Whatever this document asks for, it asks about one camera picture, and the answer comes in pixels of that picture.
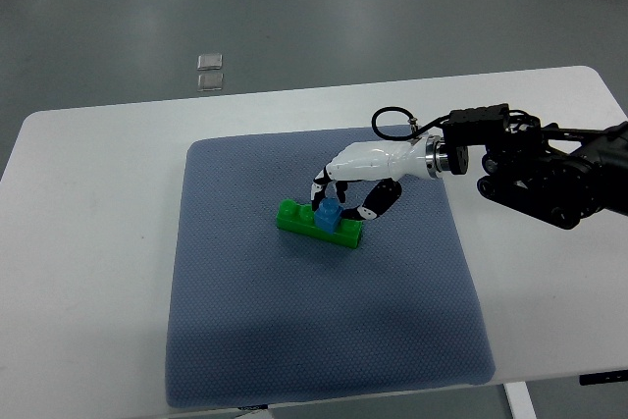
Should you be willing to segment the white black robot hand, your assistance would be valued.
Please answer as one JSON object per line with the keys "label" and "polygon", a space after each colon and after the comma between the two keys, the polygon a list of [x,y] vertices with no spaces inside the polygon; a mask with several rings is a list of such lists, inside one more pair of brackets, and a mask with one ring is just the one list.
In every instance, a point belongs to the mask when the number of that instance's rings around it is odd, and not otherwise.
{"label": "white black robot hand", "polygon": [[374,182],[364,201],[344,209],[341,216],[352,221],[375,220],[386,213],[400,198],[400,179],[413,176],[434,179],[438,167],[434,151],[425,141],[363,141],[348,145],[335,156],[311,185],[311,207],[316,211],[326,197],[329,184],[335,187],[338,201],[346,201],[350,183]]}

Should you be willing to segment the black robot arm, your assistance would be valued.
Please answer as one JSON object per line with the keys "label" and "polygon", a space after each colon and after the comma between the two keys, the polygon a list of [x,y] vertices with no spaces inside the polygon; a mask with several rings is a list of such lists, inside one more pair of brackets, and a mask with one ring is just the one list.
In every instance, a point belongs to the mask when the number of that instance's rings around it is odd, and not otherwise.
{"label": "black robot arm", "polygon": [[468,149],[482,145],[480,194],[564,230],[601,210],[627,212],[627,125],[605,130],[562,129],[505,103],[453,110],[424,126],[407,112],[415,143],[431,128],[442,140],[430,146],[429,164],[463,175]]}

